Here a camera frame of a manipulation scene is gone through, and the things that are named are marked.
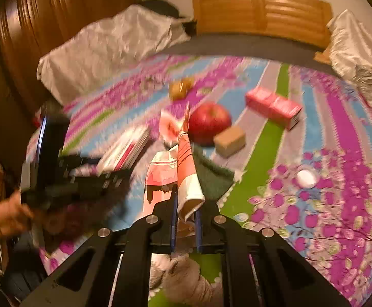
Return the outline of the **person left hand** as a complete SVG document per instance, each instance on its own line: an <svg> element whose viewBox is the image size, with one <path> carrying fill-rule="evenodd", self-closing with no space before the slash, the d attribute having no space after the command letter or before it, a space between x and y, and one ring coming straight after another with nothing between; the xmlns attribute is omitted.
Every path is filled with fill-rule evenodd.
<svg viewBox="0 0 372 307"><path fill-rule="evenodd" d="M31 231L33 224L44 225L53 215L29 208L21 202L20 190L15 190L9 198L0 202L0 241Z"/></svg>

